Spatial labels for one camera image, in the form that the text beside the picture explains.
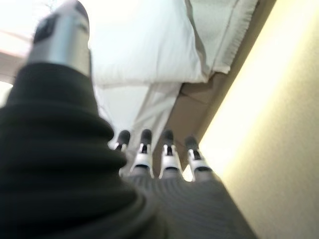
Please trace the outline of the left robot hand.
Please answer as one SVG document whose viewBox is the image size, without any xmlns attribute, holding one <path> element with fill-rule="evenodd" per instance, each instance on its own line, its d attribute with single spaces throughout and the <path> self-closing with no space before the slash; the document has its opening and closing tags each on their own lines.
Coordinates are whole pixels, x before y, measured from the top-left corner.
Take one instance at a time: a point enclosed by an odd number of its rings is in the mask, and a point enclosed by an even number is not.
<svg viewBox="0 0 319 239">
<path fill-rule="evenodd" d="M 89 18 L 69 0 L 42 19 L 26 63 L 0 109 L 0 236 L 3 239 L 254 239 L 224 184 L 185 141 L 184 180 L 173 133 L 164 133 L 153 176 L 146 129 L 129 174 L 122 131 L 93 92 Z"/>
</svg>

